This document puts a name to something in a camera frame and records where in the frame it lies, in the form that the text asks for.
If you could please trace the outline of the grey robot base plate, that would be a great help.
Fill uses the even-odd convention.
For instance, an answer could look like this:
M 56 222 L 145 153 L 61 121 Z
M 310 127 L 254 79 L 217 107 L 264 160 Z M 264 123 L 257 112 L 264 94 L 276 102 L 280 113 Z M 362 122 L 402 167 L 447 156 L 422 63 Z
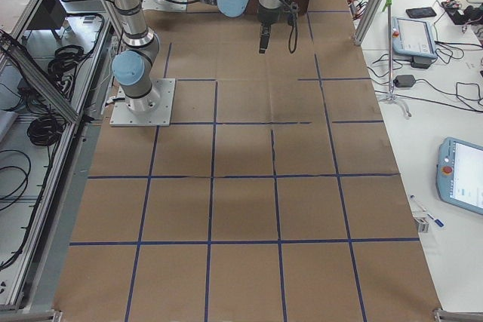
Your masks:
M 152 89 L 143 98 L 133 99 L 119 87 L 110 118 L 113 127 L 167 127 L 171 123 L 176 80 L 158 78 L 152 80 Z

